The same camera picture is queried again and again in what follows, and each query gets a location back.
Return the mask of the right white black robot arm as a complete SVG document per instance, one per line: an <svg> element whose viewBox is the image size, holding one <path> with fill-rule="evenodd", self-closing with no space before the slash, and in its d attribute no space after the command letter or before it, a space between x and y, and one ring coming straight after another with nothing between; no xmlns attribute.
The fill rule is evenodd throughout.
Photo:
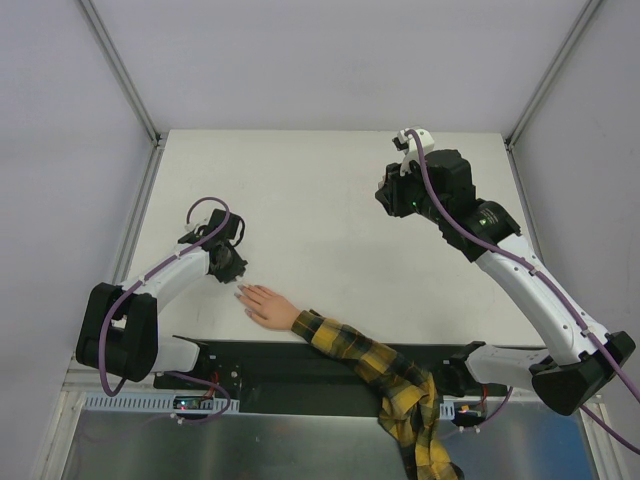
<svg viewBox="0 0 640 480"><path fill-rule="evenodd" d="M497 202L477 197L470 163L456 150L404 158L385 169L376 199L392 217L418 214L443 239L489 275L543 341L541 349L472 342L453 357L455 394L486 383L526 389L554 412L569 416L598 393L636 349L624 331L610 332L590 317L536 257L519 224Z"/></svg>

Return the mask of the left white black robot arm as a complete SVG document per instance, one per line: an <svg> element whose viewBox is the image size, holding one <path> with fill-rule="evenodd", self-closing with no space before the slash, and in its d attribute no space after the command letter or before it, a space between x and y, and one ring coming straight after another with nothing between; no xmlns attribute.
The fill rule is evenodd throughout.
<svg viewBox="0 0 640 480"><path fill-rule="evenodd" d="M76 344L76 361L133 382L152 373L176 371L188 388L204 387L212 369L204 359L204 347L191 339L162 334L159 315L206 276L222 284L242 277L247 261L236 247L245 229L241 216L215 209L206 223L195 224L179 238L168 258L150 271L120 284L95 286Z"/></svg>

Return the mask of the mannequin hand with painted nails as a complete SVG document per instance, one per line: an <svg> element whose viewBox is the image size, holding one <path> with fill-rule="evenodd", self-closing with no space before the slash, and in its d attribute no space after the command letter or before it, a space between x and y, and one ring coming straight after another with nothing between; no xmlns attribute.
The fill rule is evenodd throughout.
<svg viewBox="0 0 640 480"><path fill-rule="evenodd" d="M289 331L301 311L285 297L260 286L241 284L236 299L256 324L274 331Z"/></svg>

